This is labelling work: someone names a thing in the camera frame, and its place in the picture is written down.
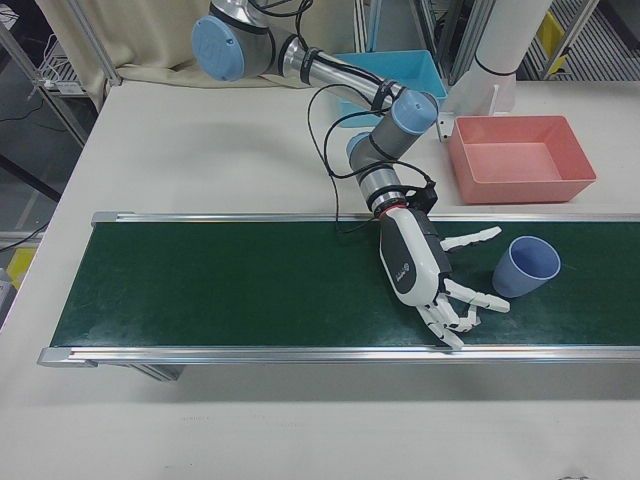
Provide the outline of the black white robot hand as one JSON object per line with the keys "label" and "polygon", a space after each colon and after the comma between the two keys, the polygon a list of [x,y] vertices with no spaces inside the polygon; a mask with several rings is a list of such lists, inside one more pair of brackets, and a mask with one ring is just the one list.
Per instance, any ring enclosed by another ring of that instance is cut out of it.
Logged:
{"label": "black white robot hand", "polygon": [[416,308],[435,337],[454,350],[464,346],[457,334],[480,324],[479,307],[507,313],[510,303],[453,281],[447,253],[500,233],[501,228],[494,226],[442,239],[424,212],[401,206],[380,217],[379,254],[396,296]]}

